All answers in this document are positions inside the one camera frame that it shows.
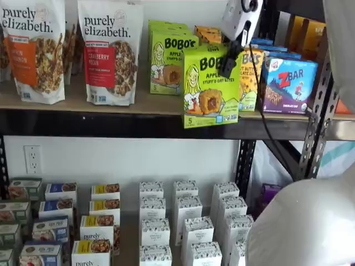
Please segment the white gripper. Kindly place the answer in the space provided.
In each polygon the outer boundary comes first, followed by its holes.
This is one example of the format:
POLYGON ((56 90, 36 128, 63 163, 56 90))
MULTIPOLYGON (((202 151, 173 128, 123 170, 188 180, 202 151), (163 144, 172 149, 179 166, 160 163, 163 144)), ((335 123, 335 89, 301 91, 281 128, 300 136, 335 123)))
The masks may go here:
POLYGON ((221 31, 231 42, 221 61, 220 76, 230 77, 242 47, 248 46, 253 37, 261 9, 262 1, 228 1, 222 16, 221 31))

